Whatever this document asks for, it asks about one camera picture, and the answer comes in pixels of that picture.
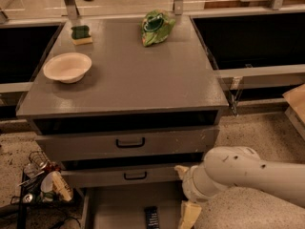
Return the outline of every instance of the concrete floor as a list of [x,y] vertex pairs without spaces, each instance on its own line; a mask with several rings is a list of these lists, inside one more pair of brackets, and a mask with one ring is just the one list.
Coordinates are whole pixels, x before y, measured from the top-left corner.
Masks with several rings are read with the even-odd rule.
[[[255,149],[261,158],[305,163],[305,141],[284,114],[284,104],[239,107],[239,116],[225,114],[215,146],[242,145]],[[31,151],[39,150],[35,133],[23,120],[0,122],[0,206],[19,195],[18,184]],[[82,204],[69,208],[30,209],[27,228],[50,228],[65,213],[81,219]],[[234,187],[208,201],[196,229],[211,228],[304,228],[305,210],[282,199],[250,188]],[[78,228],[75,220],[61,228]],[[0,219],[0,228],[16,228],[16,216]]]

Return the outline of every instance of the white bowl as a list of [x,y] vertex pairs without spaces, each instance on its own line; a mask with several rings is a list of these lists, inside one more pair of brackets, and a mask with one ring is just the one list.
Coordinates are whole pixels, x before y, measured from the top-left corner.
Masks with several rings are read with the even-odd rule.
[[43,68],[44,75],[51,80],[74,83],[84,77],[92,66],[91,59],[85,54],[69,52],[50,59]]

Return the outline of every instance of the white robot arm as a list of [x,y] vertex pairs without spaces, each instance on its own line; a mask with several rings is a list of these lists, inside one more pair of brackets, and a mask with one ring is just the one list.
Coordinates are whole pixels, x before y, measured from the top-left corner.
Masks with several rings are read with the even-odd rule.
[[[216,147],[201,164],[176,166],[175,170],[189,200],[189,204],[183,204],[181,229],[192,228],[200,203],[233,186],[254,188],[305,207],[305,165],[265,161],[248,147]],[[190,208],[193,218],[188,220]]]

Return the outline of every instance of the green chip bag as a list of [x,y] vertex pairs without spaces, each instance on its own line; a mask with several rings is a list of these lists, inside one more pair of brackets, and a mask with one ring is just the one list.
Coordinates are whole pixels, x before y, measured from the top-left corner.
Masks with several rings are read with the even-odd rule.
[[175,24],[164,10],[153,10],[142,21],[142,42],[144,47],[166,40]]

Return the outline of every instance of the drawer handle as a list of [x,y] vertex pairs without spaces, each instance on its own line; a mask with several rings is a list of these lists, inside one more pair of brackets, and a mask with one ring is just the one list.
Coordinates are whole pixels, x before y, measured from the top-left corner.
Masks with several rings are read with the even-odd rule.
[[123,143],[119,139],[115,141],[116,147],[120,149],[141,148],[145,145],[145,137],[142,137],[138,143]]
[[132,176],[132,175],[128,175],[124,173],[124,179],[126,180],[145,179],[147,177],[147,172],[145,172],[142,177],[134,177],[134,175],[132,177],[128,177],[128,176]]

